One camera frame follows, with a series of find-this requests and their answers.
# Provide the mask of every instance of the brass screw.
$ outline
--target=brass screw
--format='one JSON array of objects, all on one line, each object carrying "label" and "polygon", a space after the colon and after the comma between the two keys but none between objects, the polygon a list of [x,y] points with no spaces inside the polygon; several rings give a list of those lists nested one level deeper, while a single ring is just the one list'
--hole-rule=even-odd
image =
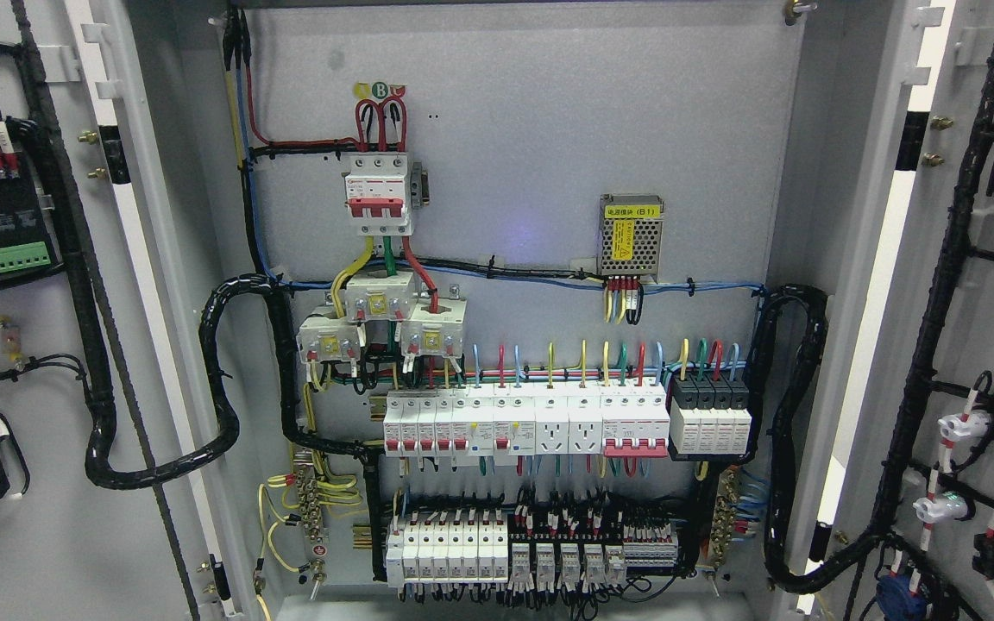
[{"label": "brass screw", "polygon": [[946,164],[946,158],[940,156],[939,154],[922,154],[922,164],[931,166],[931,168],[936,168],[937,166]]},{"label": "brass screw", "polygon": [[936,116],[930,119],[930,128],[936,131],[953,127],[953,119],[947,116]]}]

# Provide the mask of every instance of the miniature circuit breaker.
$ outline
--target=miniature circuit breaker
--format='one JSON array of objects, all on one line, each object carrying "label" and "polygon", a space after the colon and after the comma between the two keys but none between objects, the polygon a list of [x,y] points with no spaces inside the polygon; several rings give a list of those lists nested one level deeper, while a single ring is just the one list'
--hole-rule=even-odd
[{"label": "miniature circuit breaker", "polygon": [[348,280],[343,290],[343,306],[349,322],[373,322],[386,319],[404,322],[417,303],[417,279],[412,272],[394,276],[359,274]]},{"label": "miniature circuit breaker", "polygon": [[597,273],[658,276],[663,212],[663,201],[654,194],[604,194]]},{"label": "miniature circuit breaker", "polygon": [[465,299],[439,299],[437,313],[431,313],[429,305],[418,303],[399,332],[401,349],[406,353],[404,373],[410,373],[418,356],[442,356],[455,367],[455,373],[462,371],[458,358],[462,357],[465,317]]},{"label": "miniature circuit breaker", "polygon": [[425,175],[406,153],[348,154],[343,175],[348,216],[359,235],[413,235],[425,201]]},{"label": "miniature circuit breaker", "polygon": [[311,373],[319,362],[350,362],[352,373],[358,374],[364,341],[362,326],[349,323],[346,317],[336,318],[331,306],[316,308],[297,333],[297,346]]}]

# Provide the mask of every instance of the green terminal block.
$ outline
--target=green terminal block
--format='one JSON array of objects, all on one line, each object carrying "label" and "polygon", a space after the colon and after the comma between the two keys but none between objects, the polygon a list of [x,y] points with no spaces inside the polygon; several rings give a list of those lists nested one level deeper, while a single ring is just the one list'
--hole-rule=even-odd
[{"label": "green terminal block", "polygon": [[48,246],[44,242],[33,242],[12,247],[0,248],[0,274],[27,270],[52,263]]}]

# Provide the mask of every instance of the yellow label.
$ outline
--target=yellow label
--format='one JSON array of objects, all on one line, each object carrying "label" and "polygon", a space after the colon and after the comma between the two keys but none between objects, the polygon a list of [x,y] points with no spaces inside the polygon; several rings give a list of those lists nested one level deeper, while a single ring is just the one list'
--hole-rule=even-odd
[{"label": "yellow label", "polygon": [[334,335],[320,337],[321,356],[338,356],[340,353],[340,339]]},{"label": "yellow label", "polygon": [[425,330],[425,349],[439,349],[438,330]]},{"label": "yellow label", "polygon": [[612,260],[631,260],[634,251],[635,222],[618,220],[612,223]]},{"label": "yellow label", "polygon": [[604,205],[605,220],[639,220],[642,217],[662,217],[658,204],[608,204]]},{"label": "yellow label", "polygon": [[371,315],[386,315],[387,307],[389,307],[389,304],[386,302],[386,294],[372,293],[367,295],[367,301],[370,302]]}]

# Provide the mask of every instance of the main circuit breaker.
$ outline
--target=main circuit breaker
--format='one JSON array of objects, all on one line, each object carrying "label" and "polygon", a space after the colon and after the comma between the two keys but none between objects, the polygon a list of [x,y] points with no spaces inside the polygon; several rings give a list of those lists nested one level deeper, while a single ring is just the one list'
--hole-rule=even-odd
[{"label": "main circuit breaker", "polygon": [[394,390],[382,422],[387,455],[666,457],[670,414],[662,386],[589,382]]},{"label": "main circuit breaker", "polygon": [[343,175],[348,216],[359,235],[413,235],[425,203],[425,173],[407,153],[347,154]]}]

